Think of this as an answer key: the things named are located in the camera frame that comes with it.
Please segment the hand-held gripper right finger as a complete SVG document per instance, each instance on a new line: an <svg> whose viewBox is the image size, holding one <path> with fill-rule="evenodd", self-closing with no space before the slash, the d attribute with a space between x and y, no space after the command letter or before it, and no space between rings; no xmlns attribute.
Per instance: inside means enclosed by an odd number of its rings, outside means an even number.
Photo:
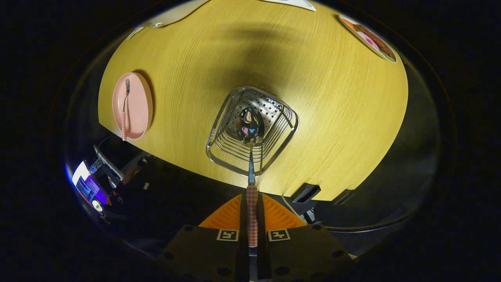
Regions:
<svg viewBox="0 0 501 282"><path fill-rule="evenodd" d="M271 197L256 208L256 273L260 282L341 282L355 261L322 225L306 224Z"/></svg>

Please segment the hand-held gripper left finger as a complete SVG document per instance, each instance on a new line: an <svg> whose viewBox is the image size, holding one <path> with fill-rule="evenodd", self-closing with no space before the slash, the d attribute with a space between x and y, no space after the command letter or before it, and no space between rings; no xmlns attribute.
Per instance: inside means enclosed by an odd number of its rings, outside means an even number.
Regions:
<svg viewBox="0 0 501 282"><path fill-rule="evenodd" d="M238 195L201 224L184 225L156 264L170 282L248 282L247 203Z"/></svg>

